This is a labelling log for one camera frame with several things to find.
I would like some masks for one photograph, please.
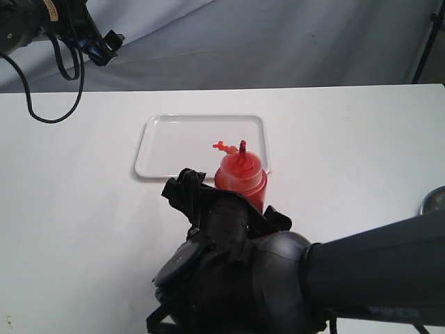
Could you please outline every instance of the gray fabric backdrop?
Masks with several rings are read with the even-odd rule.
[[[86,90],[403,84],[438,0],[90,0],[101,30],[127,35]],[[12,53],[33,91],[74,91],[49,42]],[[0,90],[22,91],[0,61]]]

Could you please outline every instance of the red squeeze bottle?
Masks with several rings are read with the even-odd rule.
[[[261,159],[245,150],[245,141],[241,141],[239,149],[235,146],[226,146],[222,141],[213,147],[227,153],[215,174],[216,188],[244,195],[262,213],[267,175],[261,167]]]

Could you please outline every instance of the robotic hand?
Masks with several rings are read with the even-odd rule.
[[[29,113],[45,123],[57,123],[68,118],[80,102],[85,80],[82,54],[88,55],[98,66],[107,65],[117,56],[122,46],[123,35],[110,31],[105,38],[86,8],[87,0],[0,0],[0,58],[8,61],[17,71],[24,84]],[[66,80],[80,77],[79,94],[73,108],[56,120],[45,120],[37,116],[32,108],[31,92],[23,72],[8,55],[19,47],[36,40],[50,40],[60,73]],[[58,40],[69,49],[74,74],[70,76],[63,66]]]
[[[299,333],[336,318],[445,326],[445,211],[327,244],[183,170],[163,196],[191,223],[154,279],[149,333]],[[171,316],[175,324],[162,321]]]

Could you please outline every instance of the white table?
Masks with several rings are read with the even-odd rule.
[[[34,100],[56,117],[74,95]],[[134,175],[151,116],[260,115],[266,203],[323,242],[411,217],[445,184],[444,107],[440,85],[86,93],[69,120],[44,125],[23,95],[0,95],[0,333],[146,333],[151,279],[188,229],[163,183]],[[345,320],[339,332],[415,330]]]

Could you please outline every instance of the white tray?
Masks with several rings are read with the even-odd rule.
[[[145,125],[134,169],[141,177],[167,179],[184,168],[207,173],[213,179],[225,153],[213,148],[238,146],[261,158],[263,169],[270,171],[270,158],[263,120],[254,115],[158,115]]]

